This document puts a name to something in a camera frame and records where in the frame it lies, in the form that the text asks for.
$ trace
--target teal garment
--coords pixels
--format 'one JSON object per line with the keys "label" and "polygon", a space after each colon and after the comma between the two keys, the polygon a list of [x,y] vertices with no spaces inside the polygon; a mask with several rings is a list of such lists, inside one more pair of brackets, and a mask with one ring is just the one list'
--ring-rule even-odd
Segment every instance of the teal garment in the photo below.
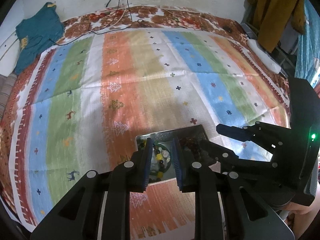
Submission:
{"label": "teal garment", "polygon": [[47,2],[33,17],[22,20],[17,27],[21,52],[14,72],[19,75],[47,48],[50,48],[64,33],[64,26],[56,13],[56,6],[48,7]]}
{"label": "teal garment", "polygon": [[320,78],[320,68],[314,68],[320,58],[320,17],[309,0],[304,0],[305,34],[298,36],[298,55],[294,76],[306,79],[314,88]]}

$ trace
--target yellow bead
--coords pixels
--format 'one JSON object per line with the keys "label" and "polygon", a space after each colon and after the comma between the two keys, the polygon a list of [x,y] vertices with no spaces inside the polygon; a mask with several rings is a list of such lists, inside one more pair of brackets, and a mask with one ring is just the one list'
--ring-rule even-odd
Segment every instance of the yellow bead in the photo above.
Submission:
{"label": "yellow bead", "polygon": [[157,178],[161,179],[163,177],[163,172],[159,171],[157,174]]}
{"label": "yellow bead", "polygon": [[158,153],[158,154],[156,155],[156,158],[157,158],[157,161],[163,160],[163,157],[162,157],[161,153]]}

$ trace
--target green stripe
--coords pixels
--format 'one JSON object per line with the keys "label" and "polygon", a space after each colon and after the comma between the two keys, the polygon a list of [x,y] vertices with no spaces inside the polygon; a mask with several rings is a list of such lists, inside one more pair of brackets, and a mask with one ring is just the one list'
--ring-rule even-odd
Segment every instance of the green stripe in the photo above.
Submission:
{"label": "green stripe", "polygon": [[[81,174],[75,174],[75,180],[68,181],[67,172],[79,171],[74,134],[77,121],[81,117],[80,80],[86,63],[87,53],[90,50],[92,38],[74,42],[63,62],[59,79],[51,98],[51,108],[48,122],[47,138],[47,178],[52,203],[55,205],[68,190],[81,178]],[[66,91],[73,90],[72,95],[67,96]]]}
{"label": "green stripe", "polygon": [[205,46],[201,40],[193,33],[181,33],[192,46],[204,57],[212,67],[214,73],[217,73],[224,83],[227,91],[235,104],[236,108],[243,114],[248,122],[248,125],[254,124],[257,118],[256,111],[252,108],[245,91],[239,86],[238,81],[224,68],[223,64],[218,60],[214,54]]}

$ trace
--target red cross print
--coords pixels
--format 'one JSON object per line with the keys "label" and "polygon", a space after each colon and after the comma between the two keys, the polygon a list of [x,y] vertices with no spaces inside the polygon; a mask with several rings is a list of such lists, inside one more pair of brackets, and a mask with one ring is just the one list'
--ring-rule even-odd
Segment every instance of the red cross print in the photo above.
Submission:
{"label": "red cross print", "polygon": [[191,121],[190,121],[190,122],[193,123],[193,124],[196,124],[196,122],[198,122],[198,120],[191,118]]}

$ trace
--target blue stripe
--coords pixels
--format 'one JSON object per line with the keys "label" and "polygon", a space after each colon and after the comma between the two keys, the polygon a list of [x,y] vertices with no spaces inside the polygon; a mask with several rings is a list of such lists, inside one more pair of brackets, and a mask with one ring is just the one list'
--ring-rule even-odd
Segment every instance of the blue stripe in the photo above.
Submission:
{"label": "blue stripe", "polygon": [[[179,52],[189,69],[196,73],[200,86],[220,122],[225,125],[236,127],[248,125],[243,114],[234,105],[227,88],[220,79],[220,75],[223,74],[214,73],[207,60],[183,35],[181,35],[180,32],[162,32],[171,41],[172,45]],[[211,83],[215,83],[216,87],[213,88]],[[218,99],[219,96],[223,97],[223,101]],[[242,142],[234,139],[230,139],[230,141],[232,143],[231,150],[233,150],[240,158],[251,159],[254,157],[255,160],[265,161],[265,159],[260,155],[261,148],[255,143],[246,142],[247,146],[243,148]]]}
{"label": "blue stripe", "polygon": [[51,97],[53,96],[56,82],[59,79],[63,61],[71,46],[72,45],[66,45],[60,47],[53,55],[39,91],[37,92],[38,97],[32,105],[33,118],[28,134],[30,140],[28,164],[31,200],[34,215],[38,222],[40,222],[53,208],[47,180],[47,129]]}

